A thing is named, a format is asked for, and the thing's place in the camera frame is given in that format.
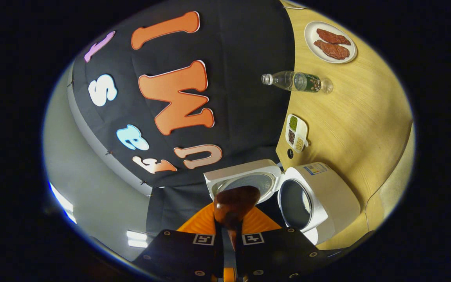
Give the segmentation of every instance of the gray wall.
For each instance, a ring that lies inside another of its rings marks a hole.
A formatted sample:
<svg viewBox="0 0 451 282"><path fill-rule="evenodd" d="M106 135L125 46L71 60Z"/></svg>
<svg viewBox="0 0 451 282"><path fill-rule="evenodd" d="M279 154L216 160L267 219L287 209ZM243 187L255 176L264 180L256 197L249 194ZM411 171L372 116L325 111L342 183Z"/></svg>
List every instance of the gray wall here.
<svg viewBox="0 0 451 282"><path fill-rule="evenodd" d="M45 117L48 177L74 205L77 224L86 234L133 260L143 249L128 246L126 231L145 231L149 198L114 173L81 134L67 97L70 68L57 82Z"/></svg>

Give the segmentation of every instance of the orange letter n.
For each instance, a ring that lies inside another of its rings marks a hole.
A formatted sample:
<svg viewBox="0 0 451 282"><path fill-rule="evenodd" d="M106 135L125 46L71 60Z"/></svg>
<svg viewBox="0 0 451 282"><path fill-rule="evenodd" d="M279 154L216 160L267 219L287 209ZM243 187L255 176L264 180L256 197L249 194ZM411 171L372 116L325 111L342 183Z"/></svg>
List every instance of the orange letter n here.
<svg viewBox="0 0 451 282"><path fill-rule="evenodd" d="M212 127L215 124L209 108L204 108L199 114L189 115L206 104L208 97L182 92L186 89L202 92L208 87L206 68L202 61L194 61L186 68L156 76L141 75L138 86L145 98L170 103L154 118L154 123L163 135L170 135L177 128L195 125Z"/></svg>

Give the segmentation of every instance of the rice cooker label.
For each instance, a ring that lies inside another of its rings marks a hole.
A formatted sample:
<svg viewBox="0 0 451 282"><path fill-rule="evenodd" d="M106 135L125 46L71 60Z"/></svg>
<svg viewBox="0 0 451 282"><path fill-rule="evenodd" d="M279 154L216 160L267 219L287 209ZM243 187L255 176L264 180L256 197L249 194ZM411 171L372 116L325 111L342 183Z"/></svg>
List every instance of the rice cooker label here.
<svg viewBox="0 0 451 282"><path fill-rule="evenodd" d="M315 175L318 173L322 173L327 171L327 169L322 166L321 164L311 164L309 166L304 166L304 168L306 169L306 171L308 171L311 175Z"/></svg>

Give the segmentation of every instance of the bottle cap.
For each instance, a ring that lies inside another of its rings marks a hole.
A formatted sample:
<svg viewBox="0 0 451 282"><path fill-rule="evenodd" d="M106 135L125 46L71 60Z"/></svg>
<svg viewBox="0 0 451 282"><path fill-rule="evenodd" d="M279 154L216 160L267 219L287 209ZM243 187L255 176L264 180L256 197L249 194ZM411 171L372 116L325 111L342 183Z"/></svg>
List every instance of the bottle cap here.
<svg viewBox="0 0 451 282"><path fill-rule="evenodd" d="M272 85L272 74L263 74L262 83L265 85Z"/></svg>

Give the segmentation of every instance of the foam letter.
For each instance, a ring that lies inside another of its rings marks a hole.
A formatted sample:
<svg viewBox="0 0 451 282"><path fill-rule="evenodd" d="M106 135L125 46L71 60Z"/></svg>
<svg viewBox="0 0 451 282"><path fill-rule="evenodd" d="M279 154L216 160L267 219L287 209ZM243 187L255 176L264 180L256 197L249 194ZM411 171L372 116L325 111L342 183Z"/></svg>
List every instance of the foam letter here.
<svg viewBox="0 0 451 282"><path fill-rule="evenodd" d="M106 100L112 101L118 95L114 80L108 74L103 74L97 80L90 82L88 92L92 102L99 107L105 105Z"/></svg>
<svg viewBox="0 0 451 282"><path fill-rule="evenodd" d="M156 159L141 159L141 157L137 156L133 157L132 160L152 174L155 174L159 171L177 171L177 168L175 168L175 166L164 159L162 159L159 164L156 164L158 162L156 161Z"/></svg>
<svg viewBox="0 0 451 282"><path fill-rule="evenodd" d="M196 159L195 161L184 160L184 165L190 170L197 168L198 166L207 166L218 162L222 158L222 150L215 145L200 145L190 148L174 148L175 155L183 159L187 155L195 154L197 152L210 152L210 156L204 159Z"/></svg>
<svg viewBox="0 0 451 282"><path fill-rule="evenodd" d="M140 49L147 41L179 31L185 31L187 33L196 32L199 29L199 14L197 11L190 11L178 18L172 18L171 20L164 21L151 25L150 27L139 27L132 34L131 45L135 50Z"/></svg>
<svg viewBox="0 0 451 282"><path fill-rule="evenodd" d="M213 112L204 108L199 114L189 115L208 102L208 97L182 92L195 89L199 92L208 87L206 68L202 61L194 61L191 66L156 76L141 75L138 78L140 92L145 98L169 102L155 118L154 123L163 135L182 127L215 124Z"/></svg>
<svg viewBox="0 0 451 282"><path fill-rule="evenodd" d="M111 41L115 33L115 31L109 32L104 40L100 41L99 43L93 44L88 53L85 54L85 61L88 63L90 59L92 59L93 54L97 53L97 51L102 49L102 47L104 47L109 41Z"/></svg>
<svg viewBox="0 0 451 282"><path fill-rule="evenodd" d="M136 148L139 150L149 149L149 144L142 138L140 130L133 125L127 125L126 128L116 131L116 136L118 136L118 139L124 146L131 150Z"/></svg>

